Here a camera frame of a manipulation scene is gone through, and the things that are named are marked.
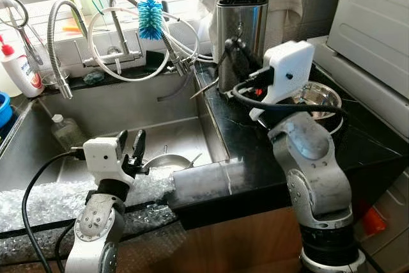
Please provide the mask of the clear plastic edge guard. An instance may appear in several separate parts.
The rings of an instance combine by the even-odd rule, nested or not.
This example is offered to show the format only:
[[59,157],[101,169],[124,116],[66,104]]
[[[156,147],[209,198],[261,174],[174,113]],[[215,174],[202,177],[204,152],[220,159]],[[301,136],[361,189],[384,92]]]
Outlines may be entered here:
[[245,171],[242,159],[228,159],[172,173],[173,191],[167,197],[171,208],[210,202],[236,194]]

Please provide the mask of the blue plastic bowl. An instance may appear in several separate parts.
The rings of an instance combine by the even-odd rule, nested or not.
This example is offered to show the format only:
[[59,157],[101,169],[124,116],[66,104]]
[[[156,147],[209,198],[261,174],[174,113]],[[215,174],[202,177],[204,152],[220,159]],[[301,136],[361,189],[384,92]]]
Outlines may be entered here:
[[3,128],[11,121],[13,116],[11,97],[0,91],[0,128]]

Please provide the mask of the stainless steel sink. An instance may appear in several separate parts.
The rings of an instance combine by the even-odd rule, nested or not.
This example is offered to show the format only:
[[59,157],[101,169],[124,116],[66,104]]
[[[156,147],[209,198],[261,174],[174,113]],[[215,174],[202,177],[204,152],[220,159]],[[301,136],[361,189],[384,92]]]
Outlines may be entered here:
[[135,133],[144,129],[146,161],[162,153],[180,154],[196,166],[225,161],[228,151],[217,132],[199,84],[164,75],[148,81],[114,83],[62,95],[18,98],[13,121],[0,130],[0,191],[23,189],[44,162],[64,152],[52,135],[52,117],[73,118],[89,137],[115,137],[128,131],[131,152]]

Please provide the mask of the large stainless steel bowl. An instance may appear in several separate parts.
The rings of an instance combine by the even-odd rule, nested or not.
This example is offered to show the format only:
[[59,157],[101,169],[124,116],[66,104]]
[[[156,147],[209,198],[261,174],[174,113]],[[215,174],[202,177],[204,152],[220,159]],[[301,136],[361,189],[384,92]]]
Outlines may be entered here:
[[316,81],[308,81],[301,90],[292,95],[292,100],[296,104],[327,105],[332,107],[342,107],[343,101],[340,95],[330,88]]

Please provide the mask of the brown wooden cabinet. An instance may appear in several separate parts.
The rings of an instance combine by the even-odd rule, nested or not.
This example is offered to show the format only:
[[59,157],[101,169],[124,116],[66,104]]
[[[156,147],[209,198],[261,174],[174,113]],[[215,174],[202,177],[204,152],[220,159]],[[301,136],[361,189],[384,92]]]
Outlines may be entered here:
[[301,250],[292,209],[192,230],[175,222],[122,243],[117,273],[299,273]]

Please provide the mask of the blue bottle brush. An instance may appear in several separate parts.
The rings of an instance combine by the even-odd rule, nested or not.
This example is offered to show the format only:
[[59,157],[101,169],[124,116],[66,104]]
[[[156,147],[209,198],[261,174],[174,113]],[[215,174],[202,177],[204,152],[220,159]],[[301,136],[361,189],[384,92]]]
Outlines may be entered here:
[[138,36],[145,40],[160,40],[164,21],[162,5],[156,0],[145,0],[137,5]]

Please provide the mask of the orange plastic item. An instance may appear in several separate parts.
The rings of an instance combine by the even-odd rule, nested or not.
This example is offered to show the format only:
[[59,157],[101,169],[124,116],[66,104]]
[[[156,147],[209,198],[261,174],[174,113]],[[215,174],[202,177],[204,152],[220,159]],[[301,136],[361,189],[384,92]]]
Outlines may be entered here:
[[365,236],[377,235],[387,229],[385,218],[375,206],[366,209],[360,218],[360,223],[362,223]]

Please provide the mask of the stainless steel knife block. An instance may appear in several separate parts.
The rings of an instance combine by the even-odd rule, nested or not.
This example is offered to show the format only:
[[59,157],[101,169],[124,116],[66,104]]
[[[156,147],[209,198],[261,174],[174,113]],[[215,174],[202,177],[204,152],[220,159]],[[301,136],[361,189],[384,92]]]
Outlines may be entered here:
[[234,3],[220,3],[217,0],[214,5],[211,30],[213,44],[213,56],[219,68],[217,69],[217,89],[224,92],[223,86],[228,81],[228,73],[225,71],[229,63],[225,59],[225,40],[237,36],[245,44],[262,58],[264,54],[264,31],[268,18],[268,4],[261,2],[239,1]]

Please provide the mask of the blue grey scrubber pad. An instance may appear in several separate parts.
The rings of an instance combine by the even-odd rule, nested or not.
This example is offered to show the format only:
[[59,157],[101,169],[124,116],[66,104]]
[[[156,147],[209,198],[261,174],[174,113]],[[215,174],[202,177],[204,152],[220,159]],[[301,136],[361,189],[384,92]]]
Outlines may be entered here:
[[88,72],[82,78],[82,81],[84,81],[84,84],[88,85],[88,86],[97,85],[100,82],[104,81],[105,75],[106,75],[105,72],[101,72],[99,70],[94,70],[94,71]]

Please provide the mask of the white ribbed appliance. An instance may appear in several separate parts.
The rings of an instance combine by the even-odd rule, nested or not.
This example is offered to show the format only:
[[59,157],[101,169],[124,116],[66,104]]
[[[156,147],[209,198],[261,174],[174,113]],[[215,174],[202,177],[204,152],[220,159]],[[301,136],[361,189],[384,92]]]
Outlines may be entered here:
[[353,98],[344,153],[363,155],[351,182],[364,211],[385,229],[362,247],[386,273],[409,273],[408,247],[408,0],[329,0],[332,19],[316,63]]

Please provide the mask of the white soap bottle red cap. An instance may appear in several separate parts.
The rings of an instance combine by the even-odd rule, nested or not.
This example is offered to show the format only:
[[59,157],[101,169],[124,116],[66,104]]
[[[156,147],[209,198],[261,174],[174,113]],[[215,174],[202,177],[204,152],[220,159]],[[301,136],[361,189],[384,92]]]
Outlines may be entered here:
[[26,52],[6,43],[2,35],[0,35],[0,65],[26,97],[38,97],[43,93],[45,89],[43,81],[29,64]]

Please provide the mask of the chrome mixer tap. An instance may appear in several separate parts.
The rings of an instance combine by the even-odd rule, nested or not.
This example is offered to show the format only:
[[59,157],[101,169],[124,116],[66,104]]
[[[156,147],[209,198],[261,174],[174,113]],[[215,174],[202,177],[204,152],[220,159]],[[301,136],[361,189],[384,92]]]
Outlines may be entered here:
[[131,50],[131,48],[129,48],[128,40],[125,37],[125,32],[122,30],[119,18],[116,15],[117,12],[121,11],[131,13],[131,15],[137,15],[137,13],[129,9],[121,8],[119,8],[119,10],[115,10],[114,8],[108,8],[106,10],[110,11],[111,14],[111,24],[113,24],[115,28],[114,33],[117,35],[117,44],[111,45],[108,53],[105,56],[100,56],[100,59],[106,63],[113,63],[117,61],[128,62],[141,59],[144,54],[143,51],[141,51],[141,42],[139,37],[135,39],[135,42],[137,42],[137,50]]

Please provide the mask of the white plastic tube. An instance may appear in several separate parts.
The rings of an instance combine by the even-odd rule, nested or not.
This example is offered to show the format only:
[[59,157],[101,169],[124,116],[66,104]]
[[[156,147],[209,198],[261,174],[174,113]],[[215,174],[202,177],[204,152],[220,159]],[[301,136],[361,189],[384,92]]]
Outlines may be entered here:
[[212,44],[208,39],[202,40],[201,32],[195,22],[163,12],[166,19],[163,25],[163,34],[176,48],[182,59],[202,63],[215,63],[212,56]]
[[[113,12],[125,12],[128,13],[129,15],[134,15],[138,16],[137,11],[131,10],[131,9],[125,9],[125,8],[120,8],[120,7],[108,7],[102,10],[100,13],[95,13],[94,16],[91,17],[91,20],[87,23],[87,28],[88,31],[93,31],[94,26],[96,24],[96,20],[99,19],[103,13],[113,13]],[[107,74],[109,74],[111,77],[116,78],[117,80],[121,81],[147,81],[153,77],[158,76],[158,74],[161,74],[161,72],[166,69],[166,66],[170,63],[170,56],[171,56],[171,51],[166,51],[166,55],[164,56],[163,63],[161,63],[158,68],[155,69],[152,74],[146,76],[146,77],[141,77],[141,78],[126,78],[121,76],[120,74],[117,74],[117,72],[111,71],[108,66],[105,65],[104,61],[102,58],[99,56],[99,53],[97,51],[96,45],[93,40],[93,35],[88,34],[87,38],[87,45],[88,45],[88,53],[91,56],[91,59]]]

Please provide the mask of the clear plastic bottle white cap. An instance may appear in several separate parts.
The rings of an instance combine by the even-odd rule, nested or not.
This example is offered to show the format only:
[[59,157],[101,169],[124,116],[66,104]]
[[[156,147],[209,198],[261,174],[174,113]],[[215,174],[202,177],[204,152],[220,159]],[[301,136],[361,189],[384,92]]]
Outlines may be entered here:
[[55,114],[52,121],[50,131],[63,148],[82,147],[89,139],[73,118]]

